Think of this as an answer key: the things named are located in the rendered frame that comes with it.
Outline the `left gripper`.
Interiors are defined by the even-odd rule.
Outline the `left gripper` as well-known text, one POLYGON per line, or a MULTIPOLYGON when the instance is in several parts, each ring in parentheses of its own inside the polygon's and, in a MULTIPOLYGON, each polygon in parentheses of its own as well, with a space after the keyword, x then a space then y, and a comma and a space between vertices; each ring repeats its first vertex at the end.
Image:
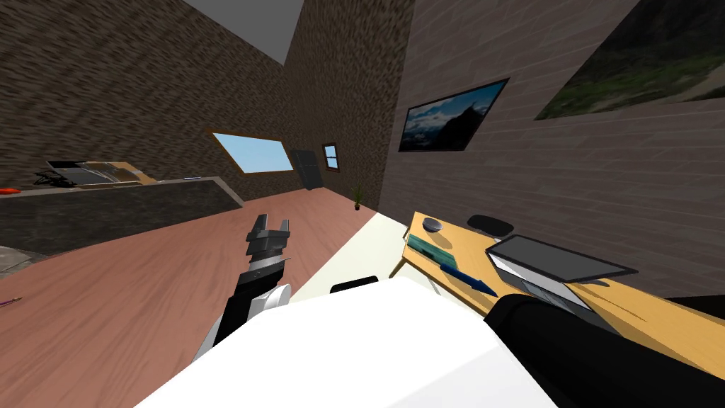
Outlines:
POLYGON ((247 234, 249 243, 246 255, 251 256, 250 263, 280 256, 287 246, 290 237, 290 221, 285 218, 278 230, 267 230, 268 215, 260 214, 256 217, 251 232, 247 234))

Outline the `dark grey door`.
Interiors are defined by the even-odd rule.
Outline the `dark grey door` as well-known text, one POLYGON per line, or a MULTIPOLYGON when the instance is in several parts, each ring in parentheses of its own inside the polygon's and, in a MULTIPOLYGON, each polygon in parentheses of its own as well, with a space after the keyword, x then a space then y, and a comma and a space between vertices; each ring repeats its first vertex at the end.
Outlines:
POLYGON ((306 190, 315 190, 324 186, 318 167, 315 152, 309 150, 292 150, 293 164, 306 190))

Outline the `large wood-framed window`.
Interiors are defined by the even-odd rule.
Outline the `large wood-framed window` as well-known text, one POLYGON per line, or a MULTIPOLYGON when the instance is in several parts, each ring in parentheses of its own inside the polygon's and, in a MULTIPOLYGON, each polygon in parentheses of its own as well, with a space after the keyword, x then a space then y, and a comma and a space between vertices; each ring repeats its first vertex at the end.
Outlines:
POLYGON ((212 135, 245 174, 293 170, 281 141, 216 132, 212 135))

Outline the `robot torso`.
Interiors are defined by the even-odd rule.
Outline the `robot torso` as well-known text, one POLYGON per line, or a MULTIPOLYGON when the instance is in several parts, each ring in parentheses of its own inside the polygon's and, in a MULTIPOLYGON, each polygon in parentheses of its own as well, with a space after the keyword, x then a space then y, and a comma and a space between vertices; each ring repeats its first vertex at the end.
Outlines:
POLYGON ((250 319, 135 408, 557 408, 481 317, 407 278, 250 319))

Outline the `dark counter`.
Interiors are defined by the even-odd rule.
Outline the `dark counter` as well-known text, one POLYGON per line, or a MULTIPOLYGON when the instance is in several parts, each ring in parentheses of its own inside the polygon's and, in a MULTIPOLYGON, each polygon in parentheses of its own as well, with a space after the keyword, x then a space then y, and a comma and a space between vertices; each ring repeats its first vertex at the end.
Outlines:
POLYGON ((243 205, 218 176, 26 190, 0 196, 0 247, 51 256, 243 205))

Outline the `teal book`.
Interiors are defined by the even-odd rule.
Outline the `teal book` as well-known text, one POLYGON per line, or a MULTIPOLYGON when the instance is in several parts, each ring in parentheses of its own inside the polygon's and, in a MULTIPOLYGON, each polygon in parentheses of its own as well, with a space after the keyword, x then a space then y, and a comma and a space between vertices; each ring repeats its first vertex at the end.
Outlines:
POLYGON ((454 270, 459 269, 457 262, 451 253, 430 244, 413 234, 407 235, 406 245, 436 264, 444 265, 454 270))

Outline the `blue pen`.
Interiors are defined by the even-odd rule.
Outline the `blue pen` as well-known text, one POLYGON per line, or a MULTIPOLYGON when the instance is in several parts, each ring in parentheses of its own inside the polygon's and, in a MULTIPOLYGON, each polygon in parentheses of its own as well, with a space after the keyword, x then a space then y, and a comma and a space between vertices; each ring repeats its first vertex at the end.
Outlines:
POLYGON ((472 289, 479 291, 481 293, 485 293, 487 295, 493 296, 497 298, 499 295, 497 295, 490 287, 487 286, 482 280, 478 280, 473 278, 473 276, 467 275, 459 270, 457 270, 454 267, 451 267, 447 264, 440 264, 440 268, 448 273, 449 275, 453 276, 453 278, 456 278, 457 280, 463 282, 466 285, 469 285, 472 289))

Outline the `black oval mouse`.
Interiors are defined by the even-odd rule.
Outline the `black oval mouse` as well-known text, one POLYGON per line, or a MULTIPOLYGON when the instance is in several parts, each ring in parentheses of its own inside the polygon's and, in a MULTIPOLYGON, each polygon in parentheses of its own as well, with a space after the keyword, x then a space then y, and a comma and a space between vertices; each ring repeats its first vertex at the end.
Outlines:
POLYGON ((492 238, 506 237, 515 229, 512 224, 487 215, 472 215, 467 226, 492 238))

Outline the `grey open laptop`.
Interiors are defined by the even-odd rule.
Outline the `grey open laptop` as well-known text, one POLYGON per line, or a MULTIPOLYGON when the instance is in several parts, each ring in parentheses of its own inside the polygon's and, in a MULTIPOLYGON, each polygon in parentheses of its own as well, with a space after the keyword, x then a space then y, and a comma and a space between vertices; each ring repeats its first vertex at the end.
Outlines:
POLYGON ((567 285, 634 274, 637 270, 519 234, 487 247, 486 255, 508 285, 618 333, 567 285))

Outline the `wooden desk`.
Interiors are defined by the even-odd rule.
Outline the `wooden desk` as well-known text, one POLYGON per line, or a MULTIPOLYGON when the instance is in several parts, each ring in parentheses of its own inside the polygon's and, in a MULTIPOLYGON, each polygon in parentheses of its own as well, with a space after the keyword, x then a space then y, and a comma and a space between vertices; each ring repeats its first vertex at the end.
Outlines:
MULTIPOLYGON (((495 294, 474 290, 409 245, 404 245, 395 272, 409 264, 482 316, 504 295, 523 293, 499 275, 514 272, 513 264, 491 261, 486 255, 493 238, 448 222, 430 233, 423 228, 425 217, 415 212, 403 238, 413 235, 450 253, 461 272, 483 281, 495 294)), ((566 283, 565 288, 569 299, 590 308, 623 337, 725 380, 725 320, 606 278, 566 283)))

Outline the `blue mountain wall picture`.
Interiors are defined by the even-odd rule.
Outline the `blue mountain wall picture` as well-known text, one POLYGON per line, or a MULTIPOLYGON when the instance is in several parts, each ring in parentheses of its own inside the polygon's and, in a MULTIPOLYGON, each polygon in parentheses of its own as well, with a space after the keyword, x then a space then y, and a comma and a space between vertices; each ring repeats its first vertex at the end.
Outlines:
POLYGON ((398 151, 465 150, 508 81, 502 79, 410 108, 398 151))

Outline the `green landscape wall picture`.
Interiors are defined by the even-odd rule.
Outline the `green landscape wall picture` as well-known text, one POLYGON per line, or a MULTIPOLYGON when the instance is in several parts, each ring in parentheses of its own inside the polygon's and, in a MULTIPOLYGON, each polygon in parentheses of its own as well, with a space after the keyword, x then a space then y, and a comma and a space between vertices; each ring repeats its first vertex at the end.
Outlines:
POLYGON ((725 98, 725 0, 639 0, 537 115, 725 98))

